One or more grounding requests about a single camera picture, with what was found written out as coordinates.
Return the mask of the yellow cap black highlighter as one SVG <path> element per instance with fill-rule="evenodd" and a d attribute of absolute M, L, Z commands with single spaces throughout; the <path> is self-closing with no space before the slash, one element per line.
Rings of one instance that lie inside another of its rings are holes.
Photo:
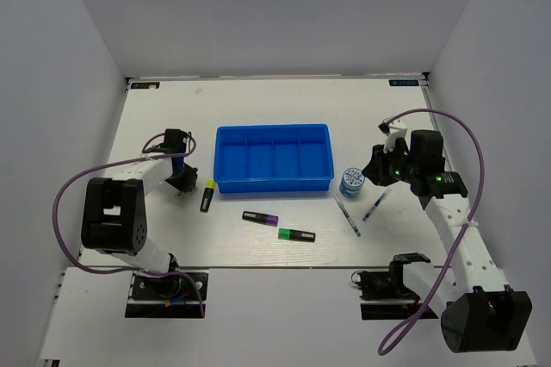
<path fill-rule="evenodd" d="M 212 178 L 209 178 L 205 185 L 202 198 L 201 198 L 200 211 L 202 213 L 207 213 L 208 210 L 210 209 L 210 205 L 214 197 L 215 188 L 216 188 L 216 182 Z"/>

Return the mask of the round blue white tape tin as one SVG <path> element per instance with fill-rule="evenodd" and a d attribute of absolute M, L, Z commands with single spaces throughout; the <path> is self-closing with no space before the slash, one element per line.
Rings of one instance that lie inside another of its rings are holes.
<path fill-rule="evenodd" d="M 340 193 L 347 198 L 358 197 L 365 182 L 362 171 L 357 168 L 348 168 L 344 171 L 340 184 Z"/>

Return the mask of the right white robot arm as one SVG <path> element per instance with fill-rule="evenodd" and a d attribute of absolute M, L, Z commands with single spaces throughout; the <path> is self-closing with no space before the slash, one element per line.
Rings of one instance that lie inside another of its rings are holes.
<path fill-rule="evenodd" d="M 362 174 L 373 184 L 409 185 L 434 225 L 448 257 L 435 268 L 420 252 L 393 257 L 385 279 L 360 276 L 366 300 L 416 296 L 420 310 L 440 320 L 454 353 L 514 351 L 532 310 L 524 291 L 515 291 L 494 264 L 474 221 L 461 176 L 446 171 L 443 137 L 437 131 L 383 127 L 387 139 L 374 146 Z"/>

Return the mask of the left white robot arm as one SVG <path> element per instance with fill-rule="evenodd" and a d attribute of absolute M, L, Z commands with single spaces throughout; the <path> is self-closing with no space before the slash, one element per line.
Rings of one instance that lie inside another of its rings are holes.
<path fill-rule="evenodd" d="M 155 273 L 152 287 L 164 297 L 176 295 L 182 276 L 177 260 L 148 235 L 145 197 L 161 184 L 178 193 L 196 189 L 197 169 L 185 158 L 196 148 L 192 133 L 167 129 L 163 141 L 147 147 L 139 161 L 113 177 L 94 177 L 86 188 L 81 229 L 83 247 L 113 256 L 135 270 Z"/>

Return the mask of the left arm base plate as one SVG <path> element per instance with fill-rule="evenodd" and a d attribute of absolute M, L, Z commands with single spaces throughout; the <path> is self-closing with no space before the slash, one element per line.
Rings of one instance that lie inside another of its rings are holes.
<path fill-rule="evenodd" d="M 186 277 L 153 278 L 133 275 L 127 298 L 127 319 L 201 319 L 198 289 L 203 309 L 207 306 L 207 272 L 189 272 Z"/>

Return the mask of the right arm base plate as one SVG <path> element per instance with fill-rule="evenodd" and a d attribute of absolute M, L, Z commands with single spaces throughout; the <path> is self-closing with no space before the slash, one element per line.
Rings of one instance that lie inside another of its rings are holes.
<path fill-rule="evenodd" d="M 406 320 L 422 304 L 409 289 L 395 289 L 388 271 L 354 271 L 350 282 L 360 292 L 362 320 Z"/>

